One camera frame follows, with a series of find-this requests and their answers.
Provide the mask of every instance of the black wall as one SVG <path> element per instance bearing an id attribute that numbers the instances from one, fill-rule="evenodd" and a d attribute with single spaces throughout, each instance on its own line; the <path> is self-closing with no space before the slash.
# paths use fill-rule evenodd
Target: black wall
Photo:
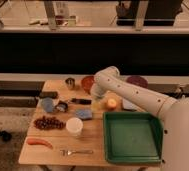
<path id="1" fill-rule="evenodd" d="M 0 33 L 0 72 L 188 75 L 189 35 Z"/>

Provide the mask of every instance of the paper cup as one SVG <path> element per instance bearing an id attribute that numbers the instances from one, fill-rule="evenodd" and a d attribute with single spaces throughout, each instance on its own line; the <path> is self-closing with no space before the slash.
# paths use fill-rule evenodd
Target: paper cup
<path id="1" fill-rule="evenodd" d="M 70 118 L 66 122 L 66 129 L 73 137 L 80 137 L 83 129 L 83 121 L 79 118 Z"/>

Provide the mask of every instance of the bowl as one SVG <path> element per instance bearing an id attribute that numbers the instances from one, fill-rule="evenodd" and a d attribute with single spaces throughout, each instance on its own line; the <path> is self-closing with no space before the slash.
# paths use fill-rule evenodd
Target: bowl
<path id="1" fill-rule="evenodd" d="M 93 75 L 85 76 L 81 80 L 81 87 L 88 94 L 90 94 L 90 90 L 91 90 L 93 84 L 94 84 L 94 76 Z"/>

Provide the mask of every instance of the chair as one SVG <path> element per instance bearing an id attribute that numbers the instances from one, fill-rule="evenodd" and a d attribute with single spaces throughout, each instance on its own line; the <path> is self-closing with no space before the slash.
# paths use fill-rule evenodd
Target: chair
<path id="1" fill-rule="evenodd" d="M 183 0 L 150 0 L 144 25 L 146 26 L 172 26 L 176 16 L 182 12 Z M 132 0 L 128 9 L 124 9 L 122 2 L 116 7 L 117 25 L 133 25 L 137 15 L 139 0 Z"/>

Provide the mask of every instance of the grapes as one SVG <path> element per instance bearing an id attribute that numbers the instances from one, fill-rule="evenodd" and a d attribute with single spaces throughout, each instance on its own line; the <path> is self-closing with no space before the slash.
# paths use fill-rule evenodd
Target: grapes
<path id="1" fill-rule="evenodd" d="M 36 119 L 34 125 L 41 130 L 63 129 L 65 127 L 65 123 L 58 120 L 56 117 L 46 116 Z"/>

